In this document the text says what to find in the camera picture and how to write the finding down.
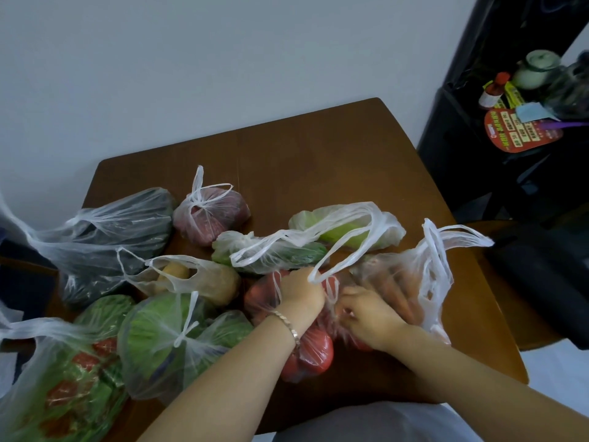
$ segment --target white bottle label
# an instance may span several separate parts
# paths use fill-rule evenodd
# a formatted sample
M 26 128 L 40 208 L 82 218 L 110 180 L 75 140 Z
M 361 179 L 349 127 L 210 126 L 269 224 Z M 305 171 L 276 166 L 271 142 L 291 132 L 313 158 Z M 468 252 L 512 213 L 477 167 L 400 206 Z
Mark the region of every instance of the white bottle label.
M 501 99 L 501 96 L 491 96 L 486 91 L 483 91 L 479 99 L 479 105 L 485 108 L 493 108 L 499 99 Z

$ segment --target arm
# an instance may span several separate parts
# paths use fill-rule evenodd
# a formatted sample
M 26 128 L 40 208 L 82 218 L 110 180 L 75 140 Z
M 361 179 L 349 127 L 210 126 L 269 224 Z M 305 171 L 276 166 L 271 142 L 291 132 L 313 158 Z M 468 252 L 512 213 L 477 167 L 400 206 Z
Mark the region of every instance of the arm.
M 415 372 L 486 442 L 578 441 L 589 434 L 589 418 L 406 324 L 377 293 L 344 293 L 337 305 L 342 324 Z
M 317 318 L 325 296 L 311 269 L 282 279 L 276 307 L 299 335 Z M 295 339 L 270 315 L 167 407 L 139 442 L 251 441 Z

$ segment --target wall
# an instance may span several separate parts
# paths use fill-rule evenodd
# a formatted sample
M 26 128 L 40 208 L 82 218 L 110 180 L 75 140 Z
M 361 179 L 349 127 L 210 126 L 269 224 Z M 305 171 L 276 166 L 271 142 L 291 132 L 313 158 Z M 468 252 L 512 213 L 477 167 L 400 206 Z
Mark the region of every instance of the wall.
M 34 227 L 98 162 L 379 96 L 416 145 L 475 0 L 0 0 L 0 189 Z

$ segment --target bracelet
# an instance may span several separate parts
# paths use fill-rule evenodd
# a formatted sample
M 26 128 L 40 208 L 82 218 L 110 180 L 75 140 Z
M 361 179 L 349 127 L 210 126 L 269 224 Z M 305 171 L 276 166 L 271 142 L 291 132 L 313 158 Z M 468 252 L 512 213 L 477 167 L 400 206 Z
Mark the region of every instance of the bracelet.
M 288 319 L 286 319 L 286 317 L 282 313 L 278 312 L 278 310 L 272 310 L 272 311 L 270 311 L 270 313 L 278 316 L 280 318 L 280 320 L 284 323 L 284 325 L 286 327 L 288 327 L 288 329 L 291 331 L 291 334 L 293 334 L 293 338 L 294 338 L 296 346 L 299 347 L 300 346 L 300 338 L 298 337 L 298 333 L 296 332 L 296 330 L 293 329 L 291 322 Z

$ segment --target purple handle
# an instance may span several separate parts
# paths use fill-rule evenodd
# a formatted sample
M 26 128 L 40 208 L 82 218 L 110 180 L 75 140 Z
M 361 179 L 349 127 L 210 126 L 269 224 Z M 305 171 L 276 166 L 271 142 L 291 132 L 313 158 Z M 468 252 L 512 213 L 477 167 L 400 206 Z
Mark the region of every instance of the purple handle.
M 589 122 L 541 122 L 536 125 L 536 127 L 541 128 L 542 130 L 555 130 L 557 128 L 566 128 L 566 127 L 581 127 L 581 126 L 589 126 Z

